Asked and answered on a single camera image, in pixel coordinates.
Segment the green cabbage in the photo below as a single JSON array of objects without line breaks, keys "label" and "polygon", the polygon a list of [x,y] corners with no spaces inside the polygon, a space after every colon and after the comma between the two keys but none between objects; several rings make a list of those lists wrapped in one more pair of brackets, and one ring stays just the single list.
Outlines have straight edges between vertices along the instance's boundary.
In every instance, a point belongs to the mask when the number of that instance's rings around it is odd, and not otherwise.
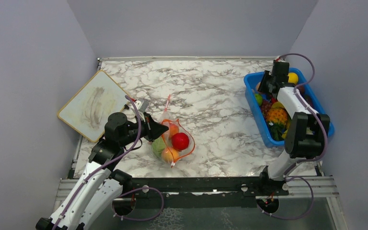
[{"label": "green cabbage", "polygon": [[166,144],[162,137],[157,138],[151,144],[152,152],[157,158],[161,158],[161,154],[166,148]]}]

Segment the small orange peach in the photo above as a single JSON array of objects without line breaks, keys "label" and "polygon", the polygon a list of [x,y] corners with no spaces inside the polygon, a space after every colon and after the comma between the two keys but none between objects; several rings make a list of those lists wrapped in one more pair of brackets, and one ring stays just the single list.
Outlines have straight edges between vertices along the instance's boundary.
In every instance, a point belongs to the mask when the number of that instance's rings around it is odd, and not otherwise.
[{"label": "small orange peach", "polygon": [[178,125],[174,123],[169,123],[168,138],[172,138],[175,134],[179,132],[180,132],[180,128]]}]

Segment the clear orange zip top bag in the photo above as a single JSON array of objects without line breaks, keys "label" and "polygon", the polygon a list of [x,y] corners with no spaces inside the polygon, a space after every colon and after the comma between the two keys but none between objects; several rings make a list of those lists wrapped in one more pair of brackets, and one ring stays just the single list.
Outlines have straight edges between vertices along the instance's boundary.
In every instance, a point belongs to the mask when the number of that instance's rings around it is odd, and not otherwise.
[{"label": "clear orange zip top bag", "polygon": [[168,130],[151,143],[152,153],[158,159],[174,167],[179,160],[194,152],[195,139],[180,124],[180,120],[167,109],[163,111],[160,122],[167,126]]}]

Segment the red yellow apple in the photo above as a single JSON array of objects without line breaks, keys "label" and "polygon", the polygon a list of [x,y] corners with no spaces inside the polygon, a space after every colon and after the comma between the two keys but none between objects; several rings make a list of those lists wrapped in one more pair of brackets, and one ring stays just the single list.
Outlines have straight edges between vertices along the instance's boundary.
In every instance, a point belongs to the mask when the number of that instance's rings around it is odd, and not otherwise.
[{"label": "red yellow apple", "polygon": [[177,133],[171,138],[172,146],[177,151],[182,151],[188,148],[189,146],[189,137],[183,133]]}]

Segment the pink peach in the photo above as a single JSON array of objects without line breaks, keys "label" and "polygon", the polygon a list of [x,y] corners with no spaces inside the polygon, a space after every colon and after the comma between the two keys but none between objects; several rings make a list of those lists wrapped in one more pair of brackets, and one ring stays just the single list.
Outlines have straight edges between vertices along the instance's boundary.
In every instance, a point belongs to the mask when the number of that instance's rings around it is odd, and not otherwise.
[{"label": "pink peach", "polygon": [[165,148],[161,153],[161,159],[166,163],[172,163],[180,157],[180,153],[174,148]]}]

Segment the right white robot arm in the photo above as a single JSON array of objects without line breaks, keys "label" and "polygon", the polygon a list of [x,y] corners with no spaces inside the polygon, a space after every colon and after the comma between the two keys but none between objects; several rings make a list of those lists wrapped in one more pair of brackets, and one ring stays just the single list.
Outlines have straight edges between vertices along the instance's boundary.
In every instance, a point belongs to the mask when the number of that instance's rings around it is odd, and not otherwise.
[{"label": "right white robot arm", "polygon": [[273,118],[272,132],[287,130],[284,151],[260,173],[258,191],[263,195],[280,190],[286,177],[299,163],[318,161],[328,144],[330,118],[317,112],[299,92],[299,85],[289,82],[289,63],[275,59],[271,71],[264,71],[258,90],[272,95],[284,106],[290,126]]}]

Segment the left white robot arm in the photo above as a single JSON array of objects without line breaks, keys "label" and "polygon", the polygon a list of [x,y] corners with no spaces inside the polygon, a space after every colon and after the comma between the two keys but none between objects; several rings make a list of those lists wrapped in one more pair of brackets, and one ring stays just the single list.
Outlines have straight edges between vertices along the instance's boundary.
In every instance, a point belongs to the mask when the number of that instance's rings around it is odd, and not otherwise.
[{"label": "left white robot arm", "polygon": [[40,218],[37,230],[86,230],[98,215],[118,197],[135,189],[132,176],[115,167],[141,138],[154,141],[168,127],[153,120],[148,113],[137,113],[136,122],[124,113],[113,113],[104,126],[103,138],[93,147],[83,175],[59,208],[48,218]]}]

